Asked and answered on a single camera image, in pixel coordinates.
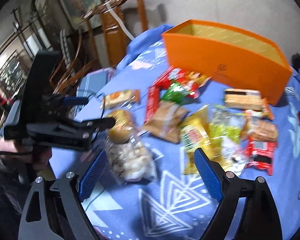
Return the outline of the person's left hand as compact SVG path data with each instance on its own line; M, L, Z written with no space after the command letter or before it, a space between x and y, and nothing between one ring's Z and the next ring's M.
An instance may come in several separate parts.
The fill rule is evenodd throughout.
M0 152L9 152L9 154L0 155L0 160L5 165L26 163L31 164L35 171L46 169L52 157L51 148L35 153L31 146L20 146L14 140L5 140L4 138L0 138Z

